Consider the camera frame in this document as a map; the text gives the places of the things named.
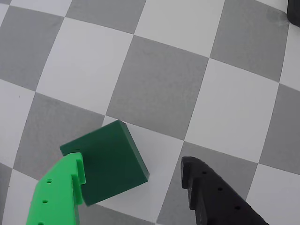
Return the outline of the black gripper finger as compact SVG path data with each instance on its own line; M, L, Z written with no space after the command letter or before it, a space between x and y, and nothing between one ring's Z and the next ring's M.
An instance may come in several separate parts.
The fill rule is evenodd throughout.
M266 225L267 222L212 168L182 157L181 186L198 225Z

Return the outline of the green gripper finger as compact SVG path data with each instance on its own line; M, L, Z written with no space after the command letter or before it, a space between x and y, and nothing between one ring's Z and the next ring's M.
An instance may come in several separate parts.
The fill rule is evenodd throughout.
M64 156L37 183L26 224L78 225L85 182L82 154Z

